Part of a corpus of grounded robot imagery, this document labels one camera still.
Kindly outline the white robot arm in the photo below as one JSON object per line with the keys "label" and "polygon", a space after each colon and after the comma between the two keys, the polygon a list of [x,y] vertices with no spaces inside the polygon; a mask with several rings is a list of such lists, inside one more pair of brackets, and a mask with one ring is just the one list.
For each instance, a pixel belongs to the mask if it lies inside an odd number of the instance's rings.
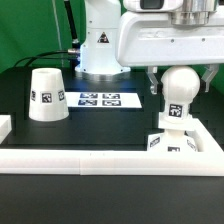
{"label": "white robot arm", "polygon": [[224,64],[224,5],[220,0],[84,0],[86,39],[79,75],[110,80],[146,67],[158,92],[159,66],[204,65],[205,90]]}

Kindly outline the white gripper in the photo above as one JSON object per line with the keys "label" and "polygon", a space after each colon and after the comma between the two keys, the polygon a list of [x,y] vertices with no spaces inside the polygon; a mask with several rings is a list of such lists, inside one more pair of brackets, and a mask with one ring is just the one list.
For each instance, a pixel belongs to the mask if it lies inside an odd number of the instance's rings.
{"label": "white gripper", "polygon": [[173,25],[169,13],[126,12],[116,40],[116,59],[122,66],[147,68],[153,95],[159,93],[155,66],[205,66],[201,77],[205,92],[224,63],[224,9],[210,15],[202,26]]}

